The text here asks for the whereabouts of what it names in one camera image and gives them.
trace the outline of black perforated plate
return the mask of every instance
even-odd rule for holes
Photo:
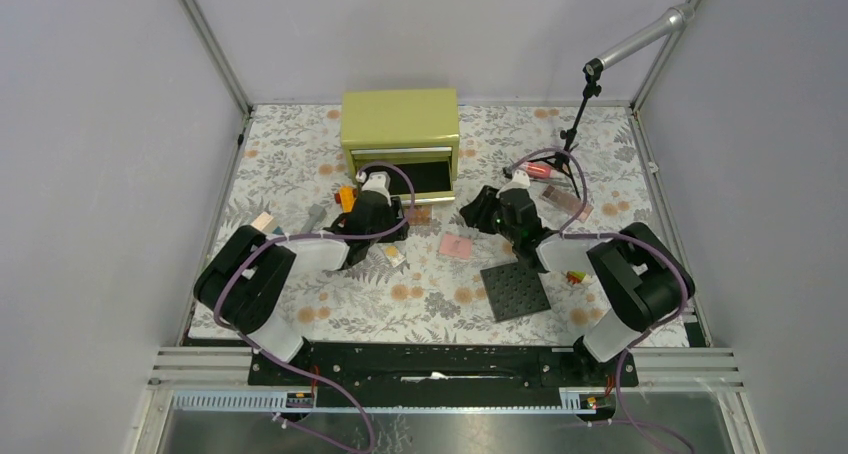
[[[514,262],[480,271],[495,322],[551,308],[539,274]]]

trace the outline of black tripod stand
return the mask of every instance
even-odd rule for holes
[[[583,88],[583,101],[580,103],[580,109],[577,110],[577,117],[574,118],[574,124],[571,126],[571,129],[567,131],[563,130],[559,133],[560,139],[565,139],[565,147],[562,149],[569,153],[574,145],[574,139],[577,137],[577,124],[580,123],[580,118],[583,117],[583,111],[586,109],[586,103],[589,102],[589,99],[598,96],[601,93],[601,86],[598,85],[598,80],[601,78],[601,69],[603,68],[601,67],[600,69],[596,69],[592,66],[592,64],[593,62],[590,62],[583,67],[583,73],[586,75],[586,87]],[[577,189],[577,183],[574,181],[574,175],[571,173],[568,161],[569,159],[565,154],[556,152],[550,156],[530,159],[528,162],[544,162],[557,171],[563,173],[571,180],[571,185],[574,187],[574,194],[579,198],[580,191]]]

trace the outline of silver pipe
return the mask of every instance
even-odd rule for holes
[[[695,10],[689,4],[679,4],[671,7],[651,25],[607,49],[597,59],[601,61],[604,70],[609,69],[617,62],[627,58],[657,39],[679,31],[685,24],[692,20],[694,15]]]

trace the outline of pink card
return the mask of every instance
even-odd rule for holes
[[[444,237],[442,237],[442,245],[439,247],[439,254],[458,257],[465,260],[471,259],[471,239],[454,236],[453,234],[445,234]]]

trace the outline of glass panel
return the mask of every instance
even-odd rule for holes
[[[733,452],[721,412],[708,393],[626,394],[633,416],[662,424],[689,439],[698,452]],[[656,453],[632,426],[564,428],[575,416],[551,414],[378,414],[375,452],[448,453]],[[356,414],[311,414],[304,425],[354,447],[367,446]],[[684,447],[651,432],[677,451]],[[268,414],[176,411],[165,454],[339,453],[339,449],[293,429],[283,431]]]

